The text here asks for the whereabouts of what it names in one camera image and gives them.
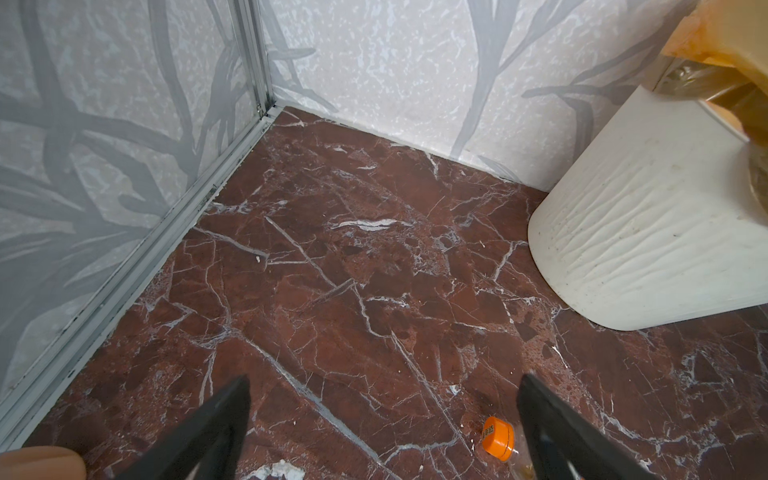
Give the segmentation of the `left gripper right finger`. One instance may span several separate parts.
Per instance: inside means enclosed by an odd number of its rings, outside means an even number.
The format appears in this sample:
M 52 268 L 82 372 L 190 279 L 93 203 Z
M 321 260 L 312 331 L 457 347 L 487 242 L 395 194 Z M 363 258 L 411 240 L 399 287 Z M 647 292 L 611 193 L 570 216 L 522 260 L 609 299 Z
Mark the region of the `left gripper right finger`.
M 538 479 L 654 477 L 536 376 L 522 376 L 516 404 Z

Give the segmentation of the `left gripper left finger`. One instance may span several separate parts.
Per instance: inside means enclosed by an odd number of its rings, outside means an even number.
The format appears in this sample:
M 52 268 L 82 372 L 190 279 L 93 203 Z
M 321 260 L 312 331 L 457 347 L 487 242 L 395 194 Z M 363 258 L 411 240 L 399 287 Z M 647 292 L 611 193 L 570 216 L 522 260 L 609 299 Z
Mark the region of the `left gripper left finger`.
M 245 375 L 238 376 L 117 477 L 233 479 L 250 405 L 250 382 Z

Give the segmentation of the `orange label bottle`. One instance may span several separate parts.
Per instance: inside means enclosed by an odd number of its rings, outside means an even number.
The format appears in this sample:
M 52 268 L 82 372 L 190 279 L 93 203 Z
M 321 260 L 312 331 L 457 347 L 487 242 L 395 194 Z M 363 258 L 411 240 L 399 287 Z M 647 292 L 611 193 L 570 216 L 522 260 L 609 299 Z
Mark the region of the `orange label bottle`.
M 491 416 L 483 425 L 481 437 L 483 450 L 505 464 L 514 479 L 536 478 L 522 426 Z

